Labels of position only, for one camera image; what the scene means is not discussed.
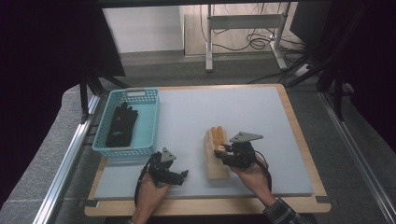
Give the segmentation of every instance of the plaid shirt sleeve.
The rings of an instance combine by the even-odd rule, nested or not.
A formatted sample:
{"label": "plaid shirt sleeve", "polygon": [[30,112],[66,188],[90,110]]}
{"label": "plaid shirt sleeve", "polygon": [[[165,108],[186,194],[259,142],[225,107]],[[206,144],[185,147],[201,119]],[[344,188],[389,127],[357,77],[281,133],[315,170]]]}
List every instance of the plaid shirt sleeve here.
{"label": "plaid shirt sleeve", "polygon": [[262,212],[274,224],[309,224],[280,198],[277,199],[273,206],[266,208]]}

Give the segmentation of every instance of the black glove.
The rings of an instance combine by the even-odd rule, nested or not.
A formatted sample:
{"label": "black glove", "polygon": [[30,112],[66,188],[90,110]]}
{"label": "black glove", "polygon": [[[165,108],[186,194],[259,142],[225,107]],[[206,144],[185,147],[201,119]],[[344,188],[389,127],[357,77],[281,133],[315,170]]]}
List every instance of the black glove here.
{"label": "black glove", "polygon": [[132,107],[128,107],[126,102],[122,103],[121,106],[117,106],[111,120],[106,146],[128,147],[131,145],[136,119],[137,110],[132,110]]}

